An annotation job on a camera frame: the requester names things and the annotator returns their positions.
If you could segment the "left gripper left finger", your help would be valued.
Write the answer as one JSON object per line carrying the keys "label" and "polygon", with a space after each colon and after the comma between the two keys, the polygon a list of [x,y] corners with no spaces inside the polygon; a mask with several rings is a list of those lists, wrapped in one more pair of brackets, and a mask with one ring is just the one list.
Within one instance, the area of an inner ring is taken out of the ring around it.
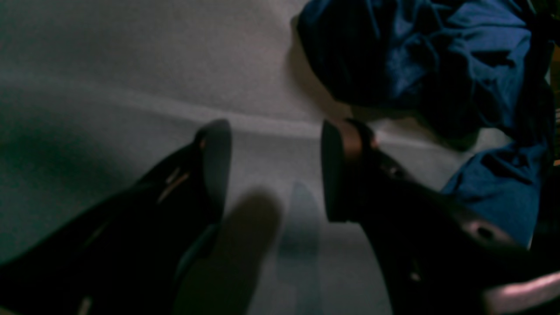
{"label": "left gripper left finger", "polygon": [[225,120],[200,128],[132,187],[1,266],[1,313],[168,315],[182,277],[224,215]]}

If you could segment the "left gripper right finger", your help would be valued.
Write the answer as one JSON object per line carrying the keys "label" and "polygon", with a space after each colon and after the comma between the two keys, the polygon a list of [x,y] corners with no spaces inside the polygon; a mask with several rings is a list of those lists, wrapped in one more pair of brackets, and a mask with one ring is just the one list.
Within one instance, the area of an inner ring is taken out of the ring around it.
{"label": "left gripper right finger", "polygon": [[414,181],[359,121],[325,120],[332,223],[358,223],[395,315],[557,315],[559,266],[474,211]]}

